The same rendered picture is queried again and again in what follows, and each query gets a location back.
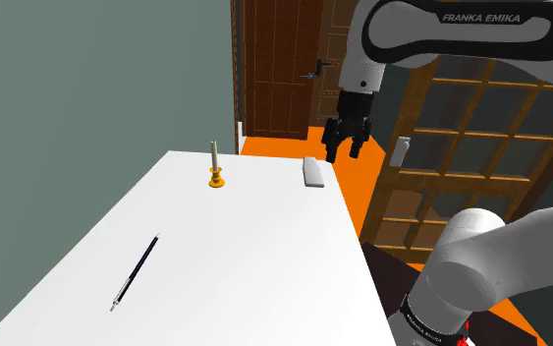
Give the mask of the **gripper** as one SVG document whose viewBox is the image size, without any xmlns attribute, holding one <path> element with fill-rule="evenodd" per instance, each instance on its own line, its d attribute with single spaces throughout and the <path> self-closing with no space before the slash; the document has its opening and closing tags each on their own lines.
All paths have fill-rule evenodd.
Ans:
<svg viewBox="0 0 553 346">
<path fill-rule="evenodd" d="M 373 93 L 340 91 L 337 104 L 338 118 L 326 121 L 321 138 L 325 145 L 327 162 L 335 162 L 338 146 L 347 138 L 345 126 L 352 126 L 350 157 L 359 157 L 360 149 L 370 137 L 372 119 L 369 115 L 373 99 Z"/>
</svg>

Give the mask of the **grey flat remote control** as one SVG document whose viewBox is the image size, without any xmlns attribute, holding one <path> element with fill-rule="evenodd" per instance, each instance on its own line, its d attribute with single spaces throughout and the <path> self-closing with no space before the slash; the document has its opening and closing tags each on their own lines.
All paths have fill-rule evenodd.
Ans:
<svg viewBox="0 0 553 346">
<path fill-rule="evenodd" d="M 325 186 L 320 166 L 314 157 L 306 156 L 303 159 L 304 185 L 312 188 L 323 188 Z"/>
</svg>

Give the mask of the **brown wooden door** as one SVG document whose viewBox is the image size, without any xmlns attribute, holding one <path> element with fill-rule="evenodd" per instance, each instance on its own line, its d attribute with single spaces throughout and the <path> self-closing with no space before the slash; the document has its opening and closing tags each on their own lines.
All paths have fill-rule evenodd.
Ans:
<svg viewBox="0 0 553 346">
<path fill-rule="evenodd" d="M 337 117 L 359 0 L 230 0 L 236 144 L 305 140 Z"/>
</svg>

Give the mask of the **wooden glazed door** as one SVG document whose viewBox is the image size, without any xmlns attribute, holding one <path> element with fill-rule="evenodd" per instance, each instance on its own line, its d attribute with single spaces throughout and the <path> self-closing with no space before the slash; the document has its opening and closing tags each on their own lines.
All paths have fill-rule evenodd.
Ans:
<svg viewBox="0 0 553 346">
<path fill-rule="evenodd" d="M 482 58 L 410 71 L 359 240 L 424 263 L 447 222 L 484 208 L 512 222 L 553 179 L 553 84 Z"/>
</svg>

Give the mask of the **candle in gold holder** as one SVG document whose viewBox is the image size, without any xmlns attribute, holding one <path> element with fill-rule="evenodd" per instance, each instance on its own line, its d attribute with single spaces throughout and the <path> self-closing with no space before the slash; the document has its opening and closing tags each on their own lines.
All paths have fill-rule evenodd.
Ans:
<svg viewBox="0 0 553 346">
<path fill-rule="evenodd" d="M 225 185 L 225 181 L 220 175 L 221 167 L 218 164 L 218 149 L 217 149 L 217 141 L 212 141 L 210 143 L 211 148 L 211 163 L 212 166 L 210 168 L 211 173 L 211 179 L 208 183 L 208 185 L 212 188 L 220 188 Z"/>
</svg>

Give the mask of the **black and silver pen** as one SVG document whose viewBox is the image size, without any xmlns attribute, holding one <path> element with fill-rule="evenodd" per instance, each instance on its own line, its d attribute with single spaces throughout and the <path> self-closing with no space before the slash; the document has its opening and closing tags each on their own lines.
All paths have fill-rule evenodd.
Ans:
<svg viewBox="0 0 553 346">
<path fill-rule="evenodd" d="M 152 250 L 154 249 L 155 245 L 159 241 L 160 236 L 161 236 L 161 234 L 157 233 L 153 237 L 153 239 L 151 240 L 149 245 L 147 246 L 146 250 L 143 252 L 141 258 L 138 260 L 138 263 L 135 265 L 135 267 L 132 270 L 131 274 L 128 276 L 128 278 L 126 279 L 126 281 L 122 285 L 121 289 L 119 290 L 119 292 L 115 296 L 115 298 L 114 298 L 114 300 L 111 304 L 111 307 L 109 309 L 110 312 L 113 312 L 116 309 L 116 307 L 123 300 L 123 297 L 126 295 L 127 291 L 129 290 L 129 288 L 131 287 L 131 285 L 134 282 L 135 278 L 137 277 L 138 273 L 140 272 L 141 268 L 143 267 L 143 264 L 145 263 L 145 261 L 147 260 L 147 258 L 151 254 Z"/>
</svg>

